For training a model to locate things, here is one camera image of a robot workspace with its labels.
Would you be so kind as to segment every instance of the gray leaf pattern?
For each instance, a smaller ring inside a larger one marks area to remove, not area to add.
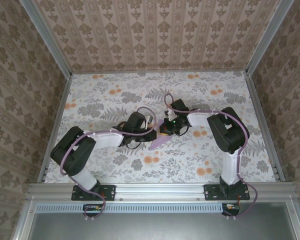
[[[250,132],[241,155],[242,177],[249,182],[275,180],[242,72],[73,75],[57,142],[72,126],[86,132],[110,129],[141,106],[151,108],[162,120],[167,110],[163,101],[166,93],[175,100],[183,99],[190,109],[222,110],[231,106]],[[86,166],[101,183],[218,182],[223,155],[209,125],[202,125],[191,127],[185,135],[174,136],[152,151],[150,142],[142,142],[136,149],[94,149]],[[45,182],[71,180],[60,176],[59,166],[52,161]]]

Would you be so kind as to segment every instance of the patterned wallpaper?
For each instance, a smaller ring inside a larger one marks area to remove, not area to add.
[[[243,69],[279,0],[35,0],[73,72]]]
[[[18,0],[0,0],[0,240],[36,182],[65,79]]]
[[[287,181],[300,199],[300,0],[295,0],[253,80]]]

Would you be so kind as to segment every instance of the purple cable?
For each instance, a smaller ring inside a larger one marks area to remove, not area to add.
[[[90,135],[93,135],[93,134],[104,134],[104,133],[117,133],[117,134],[125,134],[125,135],[131,135],[131,136],[143,136],[143,135],[146,135],[148,133],[150,133],[154,128],[155,128],[155,124],[157,123],[157,117],[156,117],[156,114],[154,113],[154,111],[152,111],[150,108],[146,107],[146,106],[141,106],[139,107],[136,111],[139,112],[140,109],[146,109],[148,111],[150,111],[153,115],[153,118],[154,118],[154,123],[153,123],[153,127],[146,131],[146,132],[143,132],[143,133],[130,133],[130,132],[124,132],[124,131],[118,131],[118,130],[102,130],[102,131],[90,131],[90,132],[87,132],[83,135],[81,135],[80,137],[78,137],[73,143],[72,145],[69,147],[69,149],[65,152],[65,155],[63,156],[63,159],[60,163],[60,173],[62,176],[65,176],[67,175],[66,172],[64,172],[64,165],[65,165],[65,162],[66,162],[66,159],[68,157],[68,155],[70,154],[71,150],[78,144],[78,142],[80,142],[81,139],[87,137],[87,136],[90,136]],[[74,178],[72,178],[71,176],[68,175],[68,177],[74,181],[83,191],[85,191],[86,193],[88,194],[93,194],[93,195],[96,195],[98,196],[99,198],[101,198],[102,200],[102,208],[100,210],[100,212],[94,216],[95,218],[99,217],[102,212],[105,210],[106,208],[106,200],[105,198],[100,195],[99,193],[96,193],[96,192],[93,192],[93,191],[89,191],[87,189],[85,189],[83,186],[81,186]],[[85,210],[84,210],[84,216],[87,217],[87,214],[86,214],[86,211],[89,207],[87,207]]]
[[[239,218],[239,217],[243,216],[244,214],[246,214],[253,207],[253,205],[256,203],[257,198],[258,198],[258,191],[257,191],[257,189],[254,186],[252,186],[250,183],[247,183],[246,181],[244,181],[243,178],[239,174],[240,154],[242,153],[242,151],[244,150],[244,148],[246,147],[246,145],[248,143],[248,133],[247,133],[244,125],[238,119],[236,119],[234,116],[232,116],[232,115],[230,115],[230,114],[228,114],[226,112],[219,111],[219,110],[200,110],[200,109],[198,109],[198,110],[192,110],[192,111],[181,111],[181,110],[173,109],[169,104],[167,104],[167,101],[166,101],[167,96],[170,96],[172,98],[172,102],[174,102],[174,97],[171,95],[171,93],[167,93],[167,94],[164,95],[164,98],[163,98],[164,104],[169,109],[171,109],[174,112],[177,112],[177,113],[205,113],[205,114],[215,114],[216,113],[216,114],[222,114],[222,115],[225,115],[228,118],[232,119],[233,121],[235,121],[240,126],[240,128],[242,129],[244,137],[245,137],[245,141],[244,141],[244,144],[242,145],[242,147],[240,148],[240,150],[238,151],[237,165],[236,165],[236,175],[238,176],[238,178],[244,184],[246,184],[247,186],[249,186],[250,188],[252,188],[254,190],[254,192],[255,192],[255,197],[254,197],[251,205],[243,213],[241,213],[241,214],[239,214],[237,216],[233,216],[233,218],[234,217]]]

